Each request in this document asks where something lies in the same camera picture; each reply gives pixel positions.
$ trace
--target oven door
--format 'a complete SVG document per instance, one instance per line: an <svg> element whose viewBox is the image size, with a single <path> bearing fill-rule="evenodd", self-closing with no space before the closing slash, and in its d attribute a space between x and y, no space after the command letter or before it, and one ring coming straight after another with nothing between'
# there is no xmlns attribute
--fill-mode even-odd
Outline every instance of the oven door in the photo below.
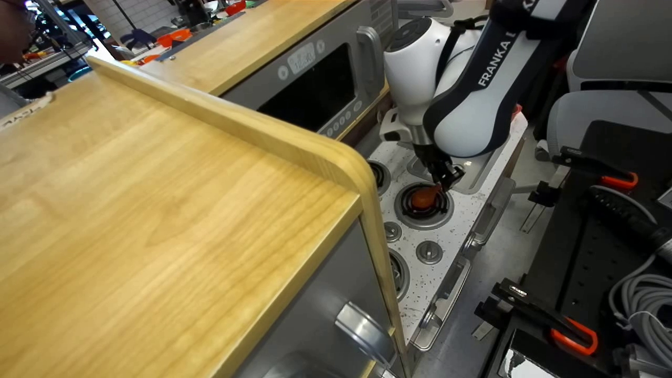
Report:
<svg viewBox="0 0 672 378"><path fill-rule="evenodd" d="M371 8L355 2L223 98L341 137L383 85L383 45L371 27Z"/></svg>

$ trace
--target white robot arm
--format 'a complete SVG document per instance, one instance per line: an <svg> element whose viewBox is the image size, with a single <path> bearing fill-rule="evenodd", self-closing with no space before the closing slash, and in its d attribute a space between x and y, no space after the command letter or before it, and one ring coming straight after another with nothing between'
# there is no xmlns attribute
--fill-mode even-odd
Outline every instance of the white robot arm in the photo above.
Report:
<svg viewBox="0 0 672 378"><path fill-rule="evenodd" d="M496 0L483 32L433 19L395 32L385 53L390 92L439 186L455 180L449 156L480 156L507 141L516 102L587 5Z"/></svg>

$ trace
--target wooden board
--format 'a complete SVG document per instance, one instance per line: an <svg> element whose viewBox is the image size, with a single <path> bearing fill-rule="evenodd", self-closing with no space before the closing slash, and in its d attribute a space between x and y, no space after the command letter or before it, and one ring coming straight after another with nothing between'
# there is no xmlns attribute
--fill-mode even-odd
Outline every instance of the wooden board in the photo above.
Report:
<svg viewBox="0 0 672 378"><path fill-rule="evenodd" d="M359 216L307 168L89 75L0 134L0 372L230 372Z"/></svg>
<svg viewBox="0 0 672 378"><path fill-rule="evenodd" d="M289 126L282 119L244 110L239 105L220 102L216 97L207 97L199 91L194 91L180 85L168 85L151 75L141 75L138 71L123 65L114 65L103 60L91 60L91 64L99 71L104 71L104 75L117 82L126 82L138 92L159 98L162 104L174 110L180 110L185 113L192 113L194 117L204 119L215 128L225 128L226 132L239 137L242 141L255 144L257 148L263 148L264 152L278 157L284 157L296 167L302 167L327 180L333 180L359 194L359 204L361 204L359 219L370 244L377 284L383 288L383 297L388 307L392 327L396 329L395 343L399 350L406 350L406 343L403 343L406 338L403 338L401 316L396 304L396 288L390 272L386 237L383 231L380 197L376 192L371 168L365 165L365 159L357 152L348 150L343 144L325 139L322 134ZM401 353L401 363L406 366L406 372L410 376L412 363L403 353Z"/></svg>
<svg viewBox="0 0 672 378"><path fill-rule="evenodd" d="M352 0L266 0L163 64L141 67L163 81L223 95Z"/></svg>

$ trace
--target black cable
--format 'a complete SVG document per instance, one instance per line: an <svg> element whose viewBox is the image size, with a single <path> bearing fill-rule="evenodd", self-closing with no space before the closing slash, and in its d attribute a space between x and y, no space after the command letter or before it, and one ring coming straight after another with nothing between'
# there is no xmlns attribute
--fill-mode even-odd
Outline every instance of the black cable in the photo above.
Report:
<svg viewBox="0 0 672 378"><path fill-rule="evenodd" d="M476 48L476 45L475 45L475 47L469 47L469 48L465 48L465 50L459 50L459 53L455 53L454 56L448 60L448 64L455 61L459 54L465 54L465 53L469 53L469 50L475 50L475 48Z"/></svg>
<svg viewBox="0 0 672 378"><path fill-rule="evenodd" d="M128 18L128 12L119 6L119 2L117 0L111 0L116 6L117 6L117 11L123 15L123 19L128 22L128 26L133 27L133 30L137 30L137 26L133 23L133 19Z"/></svg>

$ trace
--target cable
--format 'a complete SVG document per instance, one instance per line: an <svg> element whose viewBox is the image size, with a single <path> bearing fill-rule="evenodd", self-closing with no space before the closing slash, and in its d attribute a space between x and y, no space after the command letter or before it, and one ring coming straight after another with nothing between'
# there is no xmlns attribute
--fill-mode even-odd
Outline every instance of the cable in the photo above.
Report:
<svg viewBox="0 0 672 378"><path fill-rule="evenodd" d="M469 48L458 50L454 56L448 60L448 64L455 61L459 54L465 54L465 53L469 53L469 50L475 50L475 48L476 48L476 47L469 47Z"/></svg>
<svg viewBox="0 0 672 378"><path fill-rule="evenodd" d="M133 19L128 18L128 12L126 12L126 8L123 6L119 6L119 2L117 0L111 0L114 5L116 5L116 8L121 12L121 18L126 19L126 23L133 27L133 30L137 30L137 26L133 23Z"/></svg>
<svg viewBox="0 0 672 378"><path fill-rule="evenodd" d="M639 201L620 192L615 192L615 195L634 204L653 225L658 225L656 216ZM672 327L660 319L661 309L672 309L672 277L645 273L656 259L658 255L650 255L640 267L608 291L608 309L618 319L618 326L632 329L642 347L658 360L658 366L672 375Z"/></svg>

